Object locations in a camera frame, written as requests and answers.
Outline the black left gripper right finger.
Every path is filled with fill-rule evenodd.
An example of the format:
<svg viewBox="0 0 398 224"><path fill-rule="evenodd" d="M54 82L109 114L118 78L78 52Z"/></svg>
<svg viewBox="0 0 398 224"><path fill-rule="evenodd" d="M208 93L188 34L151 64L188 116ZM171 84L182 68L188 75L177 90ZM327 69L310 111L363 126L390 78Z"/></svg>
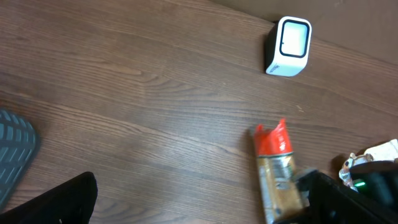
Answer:
<svg viewBox="0 0 398 224"><path fill-rule="evenodd" d="M317 170L295 177L309 206L302 212L277 220L277 224L397 224L397 213Z"/></svg>

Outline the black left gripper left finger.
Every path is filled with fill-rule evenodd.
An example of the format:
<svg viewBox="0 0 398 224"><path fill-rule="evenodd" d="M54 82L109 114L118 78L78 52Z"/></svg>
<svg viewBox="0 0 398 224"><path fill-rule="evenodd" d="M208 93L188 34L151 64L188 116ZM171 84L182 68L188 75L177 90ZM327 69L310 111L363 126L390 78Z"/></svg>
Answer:
<svg viewBox="0 0 398 224"><path fill-rule="evenodd" d="M88 224L98 188L92 172L84 172L1 214L1 224Z"/></svg>

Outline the orange biscuit packet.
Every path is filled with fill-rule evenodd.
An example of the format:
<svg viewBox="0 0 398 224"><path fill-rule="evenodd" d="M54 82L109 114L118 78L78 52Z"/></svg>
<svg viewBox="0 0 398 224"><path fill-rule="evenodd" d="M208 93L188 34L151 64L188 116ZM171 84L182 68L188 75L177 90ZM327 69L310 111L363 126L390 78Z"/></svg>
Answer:
<svg viewBox="0 0 398 224"><path fill-rule="evenodd" d="M299 214L304 205L293 180L296 166L285 119L274 129L257 125L253 140L266 223Z"/></svg>

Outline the brown Pantree snack pouch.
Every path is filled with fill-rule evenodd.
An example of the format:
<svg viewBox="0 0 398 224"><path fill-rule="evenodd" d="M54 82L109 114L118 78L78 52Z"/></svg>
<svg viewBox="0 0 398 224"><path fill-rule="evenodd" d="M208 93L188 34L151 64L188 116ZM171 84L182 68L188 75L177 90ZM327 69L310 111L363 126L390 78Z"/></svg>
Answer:
<svg viewBox="0 0 398 224"><path fill-rule="evenodd" d="M338 175L345 186L348 186L353 190L357 190L349 171L352 167L369 162L394 162L396 159L397 139L393 139L378 146L366 149L362 155L356 156L354 153L351 153L349 158L344 161Z"/></svg>

